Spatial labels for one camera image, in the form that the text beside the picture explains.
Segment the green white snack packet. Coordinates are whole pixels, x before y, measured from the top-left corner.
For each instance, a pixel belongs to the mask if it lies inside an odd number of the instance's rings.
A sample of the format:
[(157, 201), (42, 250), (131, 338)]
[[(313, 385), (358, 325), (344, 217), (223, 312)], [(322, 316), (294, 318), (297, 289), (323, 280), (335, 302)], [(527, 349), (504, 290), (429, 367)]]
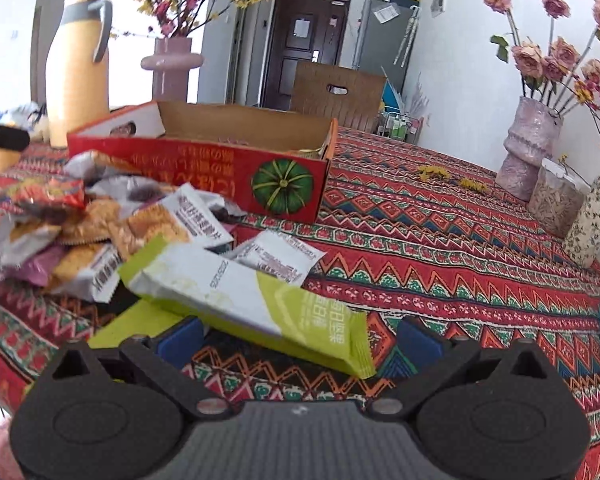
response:
[(136, 296), (221, 332), (357, 378), (376, 374), (365, 313), (193, 243), (157, 236), (119, 274)]

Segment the orange red snack packet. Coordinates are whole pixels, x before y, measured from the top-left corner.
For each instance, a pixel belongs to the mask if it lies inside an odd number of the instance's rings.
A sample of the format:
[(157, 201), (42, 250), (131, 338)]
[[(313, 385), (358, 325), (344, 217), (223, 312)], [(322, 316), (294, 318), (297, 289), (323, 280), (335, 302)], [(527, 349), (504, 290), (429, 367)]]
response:
[(76, 209), (85, 207), (84, 183), (73, 178), (27, 178), (9, 191), (9, 197), (19, 205)]

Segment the yellow thermos jug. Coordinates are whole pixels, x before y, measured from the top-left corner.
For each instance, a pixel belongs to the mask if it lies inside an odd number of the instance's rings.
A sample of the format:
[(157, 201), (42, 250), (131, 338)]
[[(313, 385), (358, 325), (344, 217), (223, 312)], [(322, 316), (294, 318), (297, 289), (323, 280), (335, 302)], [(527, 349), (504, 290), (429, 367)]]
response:
[(109, 114), (108, 42), (113, 17), (109, 0), (64, 2), (45, 67), (48, 128), (54, 148), (65, 148), (70, 132)]

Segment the cracker packet lower left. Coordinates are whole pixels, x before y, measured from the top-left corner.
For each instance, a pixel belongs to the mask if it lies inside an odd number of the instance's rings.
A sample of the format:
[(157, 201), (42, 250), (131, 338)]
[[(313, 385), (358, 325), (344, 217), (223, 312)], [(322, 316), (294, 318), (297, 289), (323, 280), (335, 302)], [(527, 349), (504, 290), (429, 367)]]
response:
[(46, 294), (108, 302), (120, 282), (122, 258), (113, 244), (74, 246), (53, 268)]

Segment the patterned red tablecloth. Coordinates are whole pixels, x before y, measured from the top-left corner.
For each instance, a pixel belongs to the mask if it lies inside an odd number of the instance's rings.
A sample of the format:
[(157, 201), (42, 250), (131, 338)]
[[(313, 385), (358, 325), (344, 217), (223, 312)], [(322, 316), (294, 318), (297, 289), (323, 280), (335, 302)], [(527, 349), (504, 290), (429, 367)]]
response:
[[(422, 182), (416, 172), (422, 165), (480, 181), (490, 193)], [(184, 372), (232, 402), (366, 403), (415, 371), (396, 342), (404, 316), (486, 348), (528, 337), (590, 423), (591, 444), (576, 479), (600, 479), (600, 265), (575, 266), (562, 242), (494, 178), (470, 162), (342, 129), (314, 223), (247, 214), (234, 239), (276, 229), (326, 252), (304, 287), (367, 313), (377, 376), (328, 372), (221, 333), (207, 336)], [(134, 301), (96, 307), (0, 282), (1, 406), (15, 411), (61, 344), (93, 336)]]

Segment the purple snack packet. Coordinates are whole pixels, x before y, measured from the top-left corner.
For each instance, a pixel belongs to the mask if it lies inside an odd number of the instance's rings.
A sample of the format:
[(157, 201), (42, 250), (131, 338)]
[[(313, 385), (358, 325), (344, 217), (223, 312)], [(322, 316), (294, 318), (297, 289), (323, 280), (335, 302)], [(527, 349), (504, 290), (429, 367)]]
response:
[(53, 270), (67, 252), (68, 248), (65, 246), (52, 245), (29, 258), (18, 268), (5, 270), (4, 275), (6, 278), (14, 278), (38, 287), (46, 287), (50, 282)]

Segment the white cracker snack packet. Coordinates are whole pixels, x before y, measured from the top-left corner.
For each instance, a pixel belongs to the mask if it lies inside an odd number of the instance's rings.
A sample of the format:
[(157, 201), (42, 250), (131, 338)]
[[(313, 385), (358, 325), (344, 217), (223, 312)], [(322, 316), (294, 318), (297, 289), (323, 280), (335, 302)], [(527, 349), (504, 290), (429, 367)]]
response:
[(155, 203), (135, 209), (126, 218), (110, 223), (110, 240), (123, 261), (157, 236), (166, 242), (193, 243), (204, 249), (230, 244), (232, 234), (200, 197), (196, 188), (183, 184)]

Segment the white text snack packet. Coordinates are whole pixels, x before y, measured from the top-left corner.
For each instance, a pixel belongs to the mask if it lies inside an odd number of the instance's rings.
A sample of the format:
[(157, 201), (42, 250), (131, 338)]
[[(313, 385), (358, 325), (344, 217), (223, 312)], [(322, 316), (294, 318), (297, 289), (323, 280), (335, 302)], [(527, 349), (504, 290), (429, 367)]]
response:
[(301, 286), (324, 255), (321, 250), (291, 235), (265, 230), (224, 252), (223, 257), (288, 284)]

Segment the fallen yellow petals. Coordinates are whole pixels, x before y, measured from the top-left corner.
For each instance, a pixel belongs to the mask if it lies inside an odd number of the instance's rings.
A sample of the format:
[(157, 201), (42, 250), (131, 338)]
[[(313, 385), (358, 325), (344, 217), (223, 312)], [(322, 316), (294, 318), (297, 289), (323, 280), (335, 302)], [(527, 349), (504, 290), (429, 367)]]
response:
[(488, 195), (490, 193), (490, 188), (484, 183), (469, 179), (468, 177), (454, 176), (449, 170), (440, 166), (422, 165), (416, 168), (416, 172), (419, 180), (422, 182), (441, 181), (481, 195)]

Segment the clear jar of seeds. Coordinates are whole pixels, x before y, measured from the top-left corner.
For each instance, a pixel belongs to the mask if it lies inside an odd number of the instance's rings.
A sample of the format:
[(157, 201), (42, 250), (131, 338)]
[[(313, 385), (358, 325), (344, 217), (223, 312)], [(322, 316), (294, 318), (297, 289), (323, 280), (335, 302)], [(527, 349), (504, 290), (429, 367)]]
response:
[(590, 189), (572, 169), (544, 158), (528, 203), (529, 214), (546, 232), (564, 238)]

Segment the red cardboard pumpkin box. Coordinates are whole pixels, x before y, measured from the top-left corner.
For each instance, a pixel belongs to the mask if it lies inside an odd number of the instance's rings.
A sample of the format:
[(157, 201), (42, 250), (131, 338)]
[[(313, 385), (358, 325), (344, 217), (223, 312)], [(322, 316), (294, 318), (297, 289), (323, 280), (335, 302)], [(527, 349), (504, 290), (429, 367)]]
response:
[(338, 122), (222, 104), (148, 102), (70, 132), (71, 155), (99, 151), (151, 179), (221, 194), (253, 214), (312, 223)]

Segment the textured lilac vase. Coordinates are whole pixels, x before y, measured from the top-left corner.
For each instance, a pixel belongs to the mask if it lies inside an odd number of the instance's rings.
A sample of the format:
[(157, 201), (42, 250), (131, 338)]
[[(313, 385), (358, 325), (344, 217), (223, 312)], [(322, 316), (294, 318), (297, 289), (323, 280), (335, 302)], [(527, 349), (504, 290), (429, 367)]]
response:
[(564, 118), (554, 108), (522, 96), (503, 143), (507, 155), (496, 175), (496, 184), (528, 203), (542, 161), (553, 156), (563, 123)]

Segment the dried pink roses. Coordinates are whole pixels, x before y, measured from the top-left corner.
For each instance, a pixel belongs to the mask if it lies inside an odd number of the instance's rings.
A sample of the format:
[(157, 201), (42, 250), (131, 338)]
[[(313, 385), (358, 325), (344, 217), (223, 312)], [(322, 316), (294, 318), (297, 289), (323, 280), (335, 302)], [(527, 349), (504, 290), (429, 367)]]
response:
[(578, 105), (600, 110), (600, 60), (590, 58), (594, 42), (600, 43), (600, 0), (594, 0), (594, 32), (583, 50), (556, 34), (556, 22), (571, 15), (566, 0), (540, 0), (548, 17), (547, 45), (521, 35), (513, 16), (513, 0), (482, 0), (492, 12), (506, 17), (509, 31), (493, 35), (496, 57), (513, 62), (520, 73), (522, 95), (537, 99), (562, 116)]

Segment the grey refrigerator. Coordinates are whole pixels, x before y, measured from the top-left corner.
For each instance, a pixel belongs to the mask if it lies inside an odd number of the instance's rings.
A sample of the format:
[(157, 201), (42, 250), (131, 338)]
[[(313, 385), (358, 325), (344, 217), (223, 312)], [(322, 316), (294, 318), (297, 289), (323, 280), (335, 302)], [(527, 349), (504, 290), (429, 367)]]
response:
[(419, 20), (418, 0), (365, 0), (352, 68), (385, 76), (401, 93)]

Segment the dark brown door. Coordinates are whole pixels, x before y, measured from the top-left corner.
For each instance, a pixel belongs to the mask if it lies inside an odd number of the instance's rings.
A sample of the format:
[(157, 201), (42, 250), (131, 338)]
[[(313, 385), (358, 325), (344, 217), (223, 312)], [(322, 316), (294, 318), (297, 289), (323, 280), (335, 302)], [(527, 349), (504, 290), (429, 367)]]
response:
[(288, 110), (297, 66), (339, 61), (349, 0), (275, 0), (260, 105)]

